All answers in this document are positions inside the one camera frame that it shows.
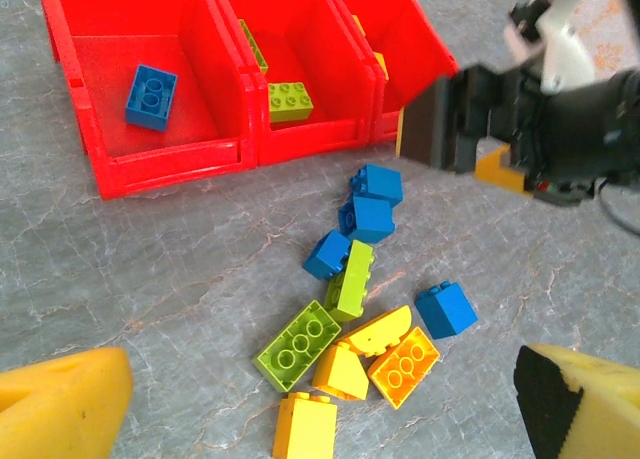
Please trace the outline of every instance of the blue brick in bin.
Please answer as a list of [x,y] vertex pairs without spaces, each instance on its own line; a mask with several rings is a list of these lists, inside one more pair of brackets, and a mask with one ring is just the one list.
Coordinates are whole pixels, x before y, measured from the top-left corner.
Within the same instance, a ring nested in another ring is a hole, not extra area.
[[331,279],[344,269],[350,249],[349,239],[338,231],[331,231],[320,239],[302,267],[317,279]]
[[367,244],[376,244],[396,230],[389,201],[354,194],[338,211],[338,221],[342,234]]
[[392,208],[400,204],[404,198],[402,174],[374,164],[361,167],[351,178],[349,185],[356,196],[384,199],[389,201]]
[[433,339],[460,334],[478,320],[458,283],[443,282],[421,292],[416,308]]
[[140,64],[125,108],[128,124],[167,130],[178,76]]

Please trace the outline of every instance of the yellow foam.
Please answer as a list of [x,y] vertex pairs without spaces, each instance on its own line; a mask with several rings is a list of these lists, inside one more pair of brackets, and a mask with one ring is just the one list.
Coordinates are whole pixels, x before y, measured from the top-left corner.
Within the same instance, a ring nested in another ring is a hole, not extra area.
[[558,459],[640,457],[640,370],[546,344],[529,345],[553,361],[568,388],[584,390]]
[[133,377],[124,349],[104,348],[0,374],[0,457],[107,459]]

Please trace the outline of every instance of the lime green brick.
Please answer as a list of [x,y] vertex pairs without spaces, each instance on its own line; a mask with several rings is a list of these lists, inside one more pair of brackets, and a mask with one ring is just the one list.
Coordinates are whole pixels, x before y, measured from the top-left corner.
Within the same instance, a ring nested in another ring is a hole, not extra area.
[[340,330],[320,303],[313,301],[251,362],[278,392],[289,392]]
[[301,82],[269,84],[271,122],[304,121],[311,111],[311,98]]
[[258,43],[253,38],[253,35],[251,34],[251,31],[249,30],[249,26],[247,26],[247,23],[244,22],[242,19],[238,19],[238,21],[240,21],[240,27],[242,27],[242,30],[244,31],[244,35],[247,36],[247,40],[249,41],[249,46],[253,51],[253,55],[256,56],[256,61],[258,61],[258,66],[260,66],[260,70],[262,71],[263,74],[266,74],[267,71],[269,70],[269,66],[267,65],[267,61],[262,55],[262,52],[260,52]]
[[362,301],[367,296],[369,268],[373,264],[373,248],[353,241],[347,265],[329,281],[324,307],[337,322],[347,322],[362,315]]

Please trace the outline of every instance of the gray marble surface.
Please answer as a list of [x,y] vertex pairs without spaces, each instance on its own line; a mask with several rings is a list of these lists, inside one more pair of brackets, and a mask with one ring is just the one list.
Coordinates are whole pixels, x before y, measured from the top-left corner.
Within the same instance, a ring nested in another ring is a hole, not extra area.
[[[420,1],[461,64],[508,64],[514,0]],[[480,319],[437,341],[441,361],[399,411],[373,387],[341,402],[336,458],[530,458],[522,344],[640,365],[640,248],[596,204],[532,203],[390,146],[101,201],[39,0],[0,0],[0,369],[122,346],[135,392],[114,458],[269,457],[281,395],[250,358],[323,297],[300,264],[367,162],[401,170],[406,199],[357,324],[443,280]],[[611,196],[639,217],[637,198]]]

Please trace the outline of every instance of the bin compartment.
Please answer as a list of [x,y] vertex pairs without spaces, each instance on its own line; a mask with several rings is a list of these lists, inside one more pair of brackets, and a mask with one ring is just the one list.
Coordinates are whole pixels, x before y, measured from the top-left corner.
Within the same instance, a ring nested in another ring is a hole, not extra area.
[[[332,0],[228,0],[229,28],[262,94],[266,118],[260,164],[366,144],[375,77]],[[242,19],[268,65],[259,71]],[[268,84],[304,84],[313,111],[304,121],[269,122]]]
[[[395,140],[400,109],[440,75],[452,76],[458,65],[429,24],[417,0],[335,0],[338,10],[369,61],[381,53],[389,73],[377,65],[377,78],[386,82],[374,107],[372,141]],[[360,20],[365,36],[353,19]]]
[[[42,3],[104,198],[256,165],[259,95],[214,0]],[[166,132],[125,122],[140,64],[178,76]]]

